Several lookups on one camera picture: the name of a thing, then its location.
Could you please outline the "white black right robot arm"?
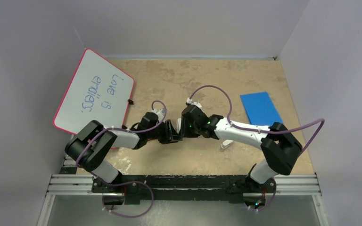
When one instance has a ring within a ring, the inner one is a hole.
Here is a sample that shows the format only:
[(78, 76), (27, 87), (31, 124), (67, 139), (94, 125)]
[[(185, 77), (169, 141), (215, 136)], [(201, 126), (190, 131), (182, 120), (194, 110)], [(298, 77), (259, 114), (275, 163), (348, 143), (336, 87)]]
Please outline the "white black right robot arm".
[(255, 164), (246, 176), (246, 186), (256, 192), (276, 175), (290, 175), (303, 148), (300, 142), (279, 122), (271, 126), (247, 125), (228, 121), (224, 116), (207, 116), (200, 107), (187, 105), (177, 120), (176, 131), (181, 137), (212, 138), (239, 142), (262, 151), (264, 159)]

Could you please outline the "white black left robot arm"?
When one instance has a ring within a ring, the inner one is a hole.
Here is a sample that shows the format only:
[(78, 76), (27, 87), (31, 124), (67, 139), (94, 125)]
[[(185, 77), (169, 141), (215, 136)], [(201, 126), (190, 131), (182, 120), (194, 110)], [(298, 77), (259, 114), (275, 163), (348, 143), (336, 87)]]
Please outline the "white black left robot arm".
[(140, 149), (150, 140), (171, 144), (182, 140), (170, 120), (162, 113), (147, 112), (131, 128), (104, 128), (97, 120), (90, 121), (65, 146), (65, 153), (80, 167), (103, 180), (111, 193), (120, 190), (122, 174), (105, 158), (112, 147)]

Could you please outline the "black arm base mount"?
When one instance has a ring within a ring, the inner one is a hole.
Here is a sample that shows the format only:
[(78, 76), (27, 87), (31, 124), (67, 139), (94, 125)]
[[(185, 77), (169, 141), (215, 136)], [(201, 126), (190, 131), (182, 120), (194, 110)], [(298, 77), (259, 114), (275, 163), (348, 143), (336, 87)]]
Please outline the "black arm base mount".
[(264, 203), (276, 187), (269, 179), (262, 185), (246, 182), (246, 175), (122, 175), (121, 183), (94, 179), (91, 191), (123, 194), (125, 204), (155, 201), (226, 201), (231, 204)]

